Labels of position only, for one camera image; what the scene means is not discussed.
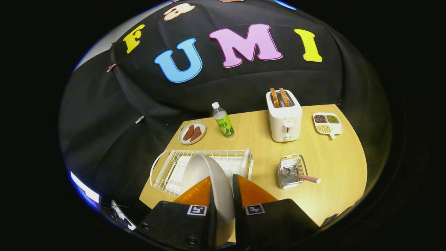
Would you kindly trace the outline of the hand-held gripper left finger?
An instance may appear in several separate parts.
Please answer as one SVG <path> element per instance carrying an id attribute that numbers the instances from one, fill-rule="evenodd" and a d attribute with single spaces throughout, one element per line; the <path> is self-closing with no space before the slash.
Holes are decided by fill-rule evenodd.
<path id="1" fill-rule="evenodd" d="M 160 201 L 134 230 L 156 247 L 169 251 L 216 251 L 217 209 L 210 177 L 199 181 L 190 191 L 204 189 L 207 205 Z"/>

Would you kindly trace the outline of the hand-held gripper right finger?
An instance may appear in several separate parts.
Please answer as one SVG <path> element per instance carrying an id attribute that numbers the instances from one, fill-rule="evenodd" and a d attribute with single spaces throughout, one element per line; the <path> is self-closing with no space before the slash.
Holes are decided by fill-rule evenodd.
<path id="1" fill-rule="evenodd" d="M 292 200 L 274 198 L 233 175 L 236 247 L 239 250 L 303 250 L 319 226 Z"/>

